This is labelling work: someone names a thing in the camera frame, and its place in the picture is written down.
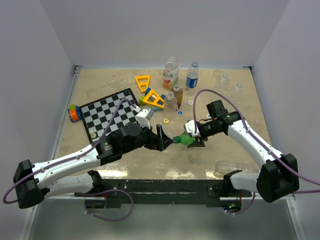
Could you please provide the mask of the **green soda bottle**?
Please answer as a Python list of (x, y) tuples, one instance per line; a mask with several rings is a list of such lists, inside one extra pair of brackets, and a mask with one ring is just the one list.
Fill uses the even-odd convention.
[(189, 146), (191, 144), (193, 144), (193, 142), (196, 141), (195, 137), (191, 137), (189, 134), (187, 133), (182, 133), (180, 136), (180, 143), (184, 146)]

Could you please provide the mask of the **clear plastic bottle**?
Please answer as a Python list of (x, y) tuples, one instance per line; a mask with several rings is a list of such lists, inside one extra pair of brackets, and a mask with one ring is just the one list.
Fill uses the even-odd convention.
[(234, 89), (231, 91), (232, 99), (236, 102), (241, 99), (243, 94), (244, 85), (242, 83), (237, 83)]
[(218, 92), (222, 93), (228, 89), (229, 86), (229, 75), (223, 73), (216, 82), (216, 89)]

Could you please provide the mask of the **green bottle cap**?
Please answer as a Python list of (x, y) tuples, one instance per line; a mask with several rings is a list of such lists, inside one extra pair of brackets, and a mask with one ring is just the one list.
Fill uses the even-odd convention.
[(179, 144), (179, 143), (181, 143), (181, 137), (180, 137), (180, 136), (175, 136), (175, 137), (173, 137), (173, 143), (174, 143), (174, 144)]

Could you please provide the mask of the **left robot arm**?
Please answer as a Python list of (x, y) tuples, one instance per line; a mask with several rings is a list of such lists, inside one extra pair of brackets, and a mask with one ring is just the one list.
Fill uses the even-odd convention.
[(104, 184), (97, 174), (88, 173), (76, 179), (69, 176), (118, 161), (124, 154), (141, 147), (159, 152), (166, 150), (173, 140), (165, 134), (160, 124), (156, 126), (156, 131), (153, 133), (151, 127), (138, 123), (128, 123), (73, 154), (35, 164), (28, 159), (21, 161), (13, 177), (18, 207), (27, 209), (46, 198), (70, 192), (99, 196)]

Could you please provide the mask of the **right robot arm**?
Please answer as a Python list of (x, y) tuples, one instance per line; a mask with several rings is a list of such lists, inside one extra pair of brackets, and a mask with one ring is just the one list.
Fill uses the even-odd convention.
[(206, 106), (211, 120), (200, 123), (189, 120), (184, 133), (171, 139), (171, 143), (188, 148), (204, 147), (208, 137), (224, 133), (235, 140), (256, 162), (259, 173), (247, 173), (240, 169), (224, 175), (222, 192), (233, 197), (240, 190), (257, 192), (268, 203), (272, 203), (299, 190), (299, 178), (293, 172), (298, 170), (297, 159), (292, 154), (284, 155), (270, 146), (238, 112), (228, 112), (221, 100)]

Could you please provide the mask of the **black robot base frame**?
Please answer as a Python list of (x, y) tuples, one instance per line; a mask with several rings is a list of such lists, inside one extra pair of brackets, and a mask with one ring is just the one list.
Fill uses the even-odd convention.
[(205, 205), (220, 207), (220, 198), (238, 196), (238, 191), (225, 191), (221, 179), (103, 179), (104, 188), (93, 189), (91, 194), (115, 190), (106, 194), (106, 207), (119, 208), (130, 204), (129, 193), (134, 204), (141, 205)]

